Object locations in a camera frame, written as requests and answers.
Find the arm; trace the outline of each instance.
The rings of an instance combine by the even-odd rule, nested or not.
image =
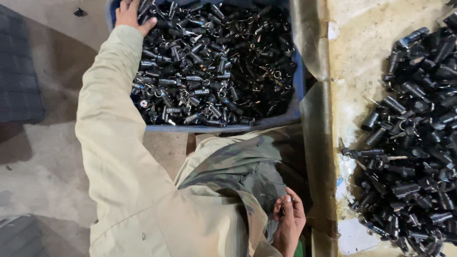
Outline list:
[[[116,28],[83,76],[78,103],[75,132],[90,181],[89,195],[97,202],[98,223],[92,226],[91,242],[176,190],[165,169],[144,148],[145,123],[129,97],[143,36],[153,24],[143,33],[136,23],[138,0],[130,8],[122,3],[116,11]],[[135,15],[128,19],[137,27],[121,25],[124,11]]]

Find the hand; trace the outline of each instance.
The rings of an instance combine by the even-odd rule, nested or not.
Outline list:
[[[144,25],[138,25],[137,12],[139,3],[140,0],[122,0],[121,6],[116,9],[116,25],[114,27],[128,25],[138,29],[143,37],[145,37],[157,23],[157,18],[150,18]]]
[[[293,257],[298,238],[306,223],[306,217],[300,197],[288,187],[286,187],[286,192],[288,195],[278,198],[273,210],[275,220],[279,221],[273,236],[273,246],[283,257]],[[281,206],[284,209],[284,217],[279,217]]]

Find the camouflage fabric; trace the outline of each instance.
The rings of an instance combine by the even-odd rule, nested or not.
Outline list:
[[[304,179],[303,134],[300,125],[272,130],[252,139],[225,146],[197,166],[178,187],[208,186],[226,196],[238,196],[244,203],[249,223],[249,237],[253,227],[263,224],[264,235],[272,243],[278,223],[273,219],[276,199],[285,195],[288,185],[299,195],[309,195]],[[264,216],[254,215],[259,212]]]

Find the key ring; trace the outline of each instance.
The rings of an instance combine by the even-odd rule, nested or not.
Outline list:
[[[164,95],[164,89],[163,88],[159,88],[158,90],[155,91],[154,95],[156,97],[162,97]]]
[[[187,92],[185,89],[180,93],[180,95],[183,99],[189,98],[189,92]]]
[[[281,72],[280,72],[280,71],[277,70],[277,71],[275,71],[273,74],[274,74],[273,77],[275,77],[275,79],[281,78]]]

